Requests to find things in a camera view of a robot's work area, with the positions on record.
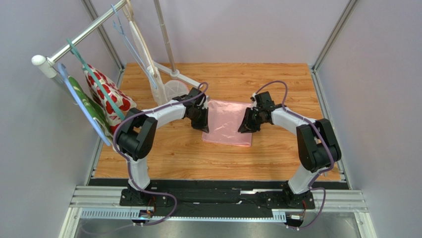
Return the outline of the pink cloth napkin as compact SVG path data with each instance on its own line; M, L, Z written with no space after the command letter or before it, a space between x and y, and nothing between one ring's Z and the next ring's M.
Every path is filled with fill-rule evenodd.
M251 105L251 103L210 100L208 102L209 132L203 133L202 141L250 147L252 134L240 133L238 129L243 121L246 108Z

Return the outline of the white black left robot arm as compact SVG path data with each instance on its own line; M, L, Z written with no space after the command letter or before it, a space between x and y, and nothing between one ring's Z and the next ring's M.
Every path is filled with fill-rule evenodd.
M192 88L186 95L178 96L153 109L131 108L125 119L114 131L113 147L127 164L128 190L150 194L147 156L152 150L156 131L173 121L188 118L191 127L209 133L208 101L205 91Z

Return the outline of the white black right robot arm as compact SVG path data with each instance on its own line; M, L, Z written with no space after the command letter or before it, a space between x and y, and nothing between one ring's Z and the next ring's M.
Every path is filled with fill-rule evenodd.
M255 93L251 100L253 105L246 108L239 133L254 133L260 131L262 124L270 123L297 138L300 165L282 190L285 205L295 207L310 193L316 179L341 160L342 152L332 124L328 119L311 119L284 104L276 104L269 92Z

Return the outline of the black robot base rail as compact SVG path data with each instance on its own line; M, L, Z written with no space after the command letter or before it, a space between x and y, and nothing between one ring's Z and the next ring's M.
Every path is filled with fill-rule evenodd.
M150 206L156 216L175 209L173 217L269 218L272 209L315 209L313 195L294 195L285 181L163 180L146 188L122 190L121 206Z

